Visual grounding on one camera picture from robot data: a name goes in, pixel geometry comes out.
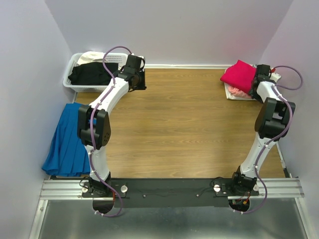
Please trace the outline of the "white plastic laundry basket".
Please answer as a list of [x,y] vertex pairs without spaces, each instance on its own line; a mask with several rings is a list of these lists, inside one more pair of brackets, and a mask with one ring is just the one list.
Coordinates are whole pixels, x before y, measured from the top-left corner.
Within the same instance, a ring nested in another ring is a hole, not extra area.
[[102,92],[110,83],[111,76],[104,69],[102,60],[112,73],[123,67],[128,54],[88,51],[74,54],[63,77],[63,85],[80,93]]

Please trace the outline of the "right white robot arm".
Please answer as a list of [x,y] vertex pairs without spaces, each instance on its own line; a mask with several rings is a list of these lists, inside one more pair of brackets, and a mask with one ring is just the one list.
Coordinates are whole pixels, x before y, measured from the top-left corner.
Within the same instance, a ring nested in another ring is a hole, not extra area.
[[229,183],[234,195],[245,195],[256,190],[260,168],[275,143],[286,136],[296,108],[278,91],[277,82],[271,79],[269,65],[256,66],[249,94],[263,105],[255,121],[253,145]]

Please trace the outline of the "pink folded t shirt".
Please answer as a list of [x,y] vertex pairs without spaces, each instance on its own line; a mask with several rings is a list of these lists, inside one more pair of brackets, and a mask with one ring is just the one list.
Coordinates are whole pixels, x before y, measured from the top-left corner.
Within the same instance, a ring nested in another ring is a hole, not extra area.
[[230,85],[228,86],[228,91],[230,92],[230,94],[232,94],[235,97],[244,98],[244,99],[251,98],[247,93]]

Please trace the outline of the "black t shirt in basket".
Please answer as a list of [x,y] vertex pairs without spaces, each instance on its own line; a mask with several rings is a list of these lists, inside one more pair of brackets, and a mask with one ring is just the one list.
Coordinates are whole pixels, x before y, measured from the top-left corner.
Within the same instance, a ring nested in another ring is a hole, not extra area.
[[111,76],[102,62],[92,62],[74,67],[68,79],[72,85],[107,86]]

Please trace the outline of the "aluminium rail frame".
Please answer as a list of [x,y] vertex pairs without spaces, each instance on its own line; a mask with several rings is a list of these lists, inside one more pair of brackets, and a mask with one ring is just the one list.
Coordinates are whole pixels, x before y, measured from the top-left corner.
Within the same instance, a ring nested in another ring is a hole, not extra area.
[[32,239],[314,239],[297,178],[258,182],[258,196],[228,207],[128,208],[95,213],[80,179],[42,184]]

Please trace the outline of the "blue pleated cloth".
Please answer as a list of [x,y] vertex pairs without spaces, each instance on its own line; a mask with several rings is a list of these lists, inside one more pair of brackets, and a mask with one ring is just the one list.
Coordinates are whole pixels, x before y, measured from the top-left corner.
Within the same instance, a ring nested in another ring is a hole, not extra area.
[[50,176],[80,177],[90,173],[88,153],[77,136],[79,103],[66,104],[42,170]]

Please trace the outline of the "white folded t shirt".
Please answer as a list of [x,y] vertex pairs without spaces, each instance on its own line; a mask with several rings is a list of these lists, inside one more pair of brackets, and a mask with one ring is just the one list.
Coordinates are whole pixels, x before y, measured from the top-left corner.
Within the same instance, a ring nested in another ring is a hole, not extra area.
[[244,99],[244,98],[239,98],[239,97],[233,96],[233,95],[230,94],[230,92],[228,91],[228,86],[229,86],[229,84],[224,83],[225,94],[226,94],[226,98],[227,98],[228,100],[241,100],[241,101],[250,101],[250,100],[252,100],[251,98],[250,98],[250,99]]

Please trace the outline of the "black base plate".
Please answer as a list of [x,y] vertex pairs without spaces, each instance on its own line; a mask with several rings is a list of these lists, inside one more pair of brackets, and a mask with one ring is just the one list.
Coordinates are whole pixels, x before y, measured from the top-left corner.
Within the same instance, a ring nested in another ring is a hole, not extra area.
[[259,188],[242,186],[231,178],[112,178],[108,188],[91,178],[80,181],[82,197],[94,209],[228,207],[258,196]]

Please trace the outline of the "cream t shirt in basket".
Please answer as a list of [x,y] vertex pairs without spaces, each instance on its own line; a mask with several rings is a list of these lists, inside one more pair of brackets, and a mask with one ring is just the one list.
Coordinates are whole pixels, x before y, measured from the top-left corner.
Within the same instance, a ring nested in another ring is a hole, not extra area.
[[92,62],[102,62],[105,53],[96,51],[87,51],[83,53],[77,61],[78,65],[92,63]]

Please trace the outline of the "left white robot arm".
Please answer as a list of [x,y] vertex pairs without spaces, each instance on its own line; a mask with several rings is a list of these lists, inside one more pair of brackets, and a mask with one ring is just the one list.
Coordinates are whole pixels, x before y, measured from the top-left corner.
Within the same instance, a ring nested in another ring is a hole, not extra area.
[[111,189],[106,160],[106,145],[111,137],[110,114],[126,93],[147,88],[144,64],[144,57],[128,55],[125,65],[113,74],[100,96],[78,111],[77,135],[88,153],[89,175],[96,181],[93,190],[100,197],[107,196]]

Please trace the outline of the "red t shirt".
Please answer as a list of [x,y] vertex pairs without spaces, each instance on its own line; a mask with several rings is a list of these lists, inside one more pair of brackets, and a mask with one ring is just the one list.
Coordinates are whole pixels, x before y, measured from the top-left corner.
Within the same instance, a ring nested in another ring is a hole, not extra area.
[[255,73],[255,67],[238,60],[234,65],[226,69],[225,73],[221,76],[220,81],[248,94],[251,90]]

